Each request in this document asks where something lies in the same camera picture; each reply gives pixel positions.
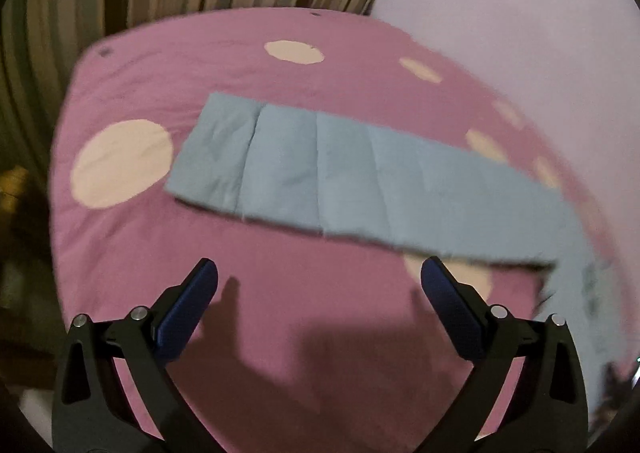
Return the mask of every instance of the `blue gripper pad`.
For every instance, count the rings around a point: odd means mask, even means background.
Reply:
[[[180,357],[218,288],[218,269],[210,259],[201,260],[192,274],[156,331],[154,356],[161,365]]]
[[[442,321],[458,355],[468,361],[480,360],[484,357],[482,324],[453,286],[447,276],[449,271],[445,273],[443,269],[446,271],[446,268],[439,262],[429,258],[422,264],[422,290]]]

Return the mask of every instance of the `folded cloth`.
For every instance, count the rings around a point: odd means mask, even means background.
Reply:
[[[328,236],[553,265],[545,285],[552,296],[538,317],[559,311],[569,322],[591,404],[599,399],[600,367],[621,353],[620,325],[589,309],[594,292],[613,293],[593,287],[600,268],[572,206],[558,192],[477,154],[322,112],[216,93],[165,189],[217,212]]]

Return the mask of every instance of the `lavender wall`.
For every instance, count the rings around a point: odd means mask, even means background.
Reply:
[[[376,0],[373,16],[504,93],[600,202],[640,299],[640,11],[633,0]]]

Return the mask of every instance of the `pink bedsheet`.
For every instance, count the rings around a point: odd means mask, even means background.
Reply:
[[[286,54],[265,49],[280,40],[298,45],[281,44]],[[169,372],[230,452],[412,451],[470,366],[401,253],[186,207],[163,192],[164,178],[107,207],[91,207],[82,193],[93,188],[95,197],[96,183],[72,188],[79,154],[113,123],[161,126],[175,157],[212,91],[351,116],[507,160],[561,188],[585,213],[599,253],[612,256],[593,200],[526,120],[386,24],[332,11],[234,10],[103,40],[76,67],[54,145],[52,240],[65,319],[121,318],[212,258],[221,287]],[[109,160],[86,158],[97,167]],[[140,179],[130,166],[112,166],[100,188],[121,191],[124,178]],[[532,273],[490,273],[489,302],[516,316],[532,316],[537,292]],[[499,422],[516,370],[485,431]],[[126,372],[125,387],[153,430]]]

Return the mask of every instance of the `polka dot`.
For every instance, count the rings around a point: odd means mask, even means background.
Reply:
[[[422,263],[425,259],[429,258],[429,255],[405,253],[402,255],[402,258],[404,258],[404,266],[409,276],[420,283]],[[489,299],[494,284],[491,270],[488,266],[478,263],[468,263],[463,259],[446,259],[442,262],[456,280],[474,287],[485,301]]]
[[[411,72],[415,77],[423,79],[425,81],[429,81],[431,83],[440,83],[442,81],[442,76],[440,76],[434,69],[431,67],[427,67],[424,63],[416,61],[411,58],[400,58],[400,64]]]
[[[466,144],[474,151],[478,152],[487,159],[495,160],[495,162],[507,163],[509,159],[507,153],[488,135],[474,130],[473,128],[466,133]]]
[[[562,189],[560,175],[555,168],[544,157],[536,157],[533,162],[533,169],[542,184],[548,188]]]
[[[162,126],[144,119],[107,126],[88,141],[71,170],[71,193],[93,209],[142,193],[171,167],[174,145]]]
[[[290,61],[300,65],[319,63],[324,59],[324,54],[307,43],[278,40],[264,44],[264,49],[274,58],[282,61]]]
[[[492,104],[498,113],[500,113],[502,118],[510,123],[511,126],[517,130],[522,130],[524,128],[523,118],[510,104],[500,99],[494,100]]]
[[[578,205],[578,213],[582,223],[591,233],[598,234],[604,229],[604,216],[595,201],[582,202]]]

